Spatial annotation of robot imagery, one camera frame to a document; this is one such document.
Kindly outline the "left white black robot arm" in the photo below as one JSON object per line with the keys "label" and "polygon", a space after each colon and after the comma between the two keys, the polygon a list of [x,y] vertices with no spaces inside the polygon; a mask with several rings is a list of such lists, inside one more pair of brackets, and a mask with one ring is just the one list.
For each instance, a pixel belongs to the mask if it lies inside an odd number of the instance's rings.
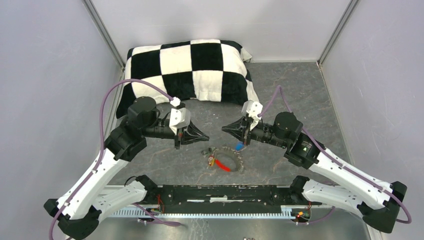
{"label": "left white black robot arm", "polygon": [[46,201],[44,209],[65,235],[83,240],[116,211],[141,201],[151,204],[156,200],[157,190],[138,179],[99,196],[108,182],[147,147],[147,138],[173,140],[176,149],[209,140],[192,123],[185,105],[180,101],[176,103],[170,115],[161,118],[153,98],[137,98],[120,125],[105,139],[97,159],[75,185],[60,198]]}

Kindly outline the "blue headed key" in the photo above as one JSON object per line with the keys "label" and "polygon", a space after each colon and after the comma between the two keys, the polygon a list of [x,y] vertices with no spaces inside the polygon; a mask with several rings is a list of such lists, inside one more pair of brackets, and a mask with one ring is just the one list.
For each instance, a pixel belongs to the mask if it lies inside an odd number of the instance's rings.
{"label": "blue headed key", "polygon": [[234,150],[235,150],[235,151],[240,151],[240,150],[242,150],[242,149],[243,149],[243,147],[244,147],[244,144],[243,144],[242,142],[238,142],[238,143],[236,144],[236,146],[234,147]]}

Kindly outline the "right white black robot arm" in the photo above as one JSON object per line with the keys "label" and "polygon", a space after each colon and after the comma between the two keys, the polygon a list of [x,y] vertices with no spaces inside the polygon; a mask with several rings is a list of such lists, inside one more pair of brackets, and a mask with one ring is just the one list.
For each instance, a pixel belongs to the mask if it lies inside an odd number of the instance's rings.
{"label": "right white black robot arm", "polygon": [[285,149],[284,157],[293,165],[320,174],[335,186],[324,186],[307,177],[298,176],[289,189],[295,204],[321,202],[359,216],[370,227],[390,234],[407,192],[400,181],[387,182],[375,178],[342,160],[329,148],[302,132],[303,123],[292,112],[280,112],[273,124],[258,122],[245,115],[223,126],[245,145],[258,141]]}

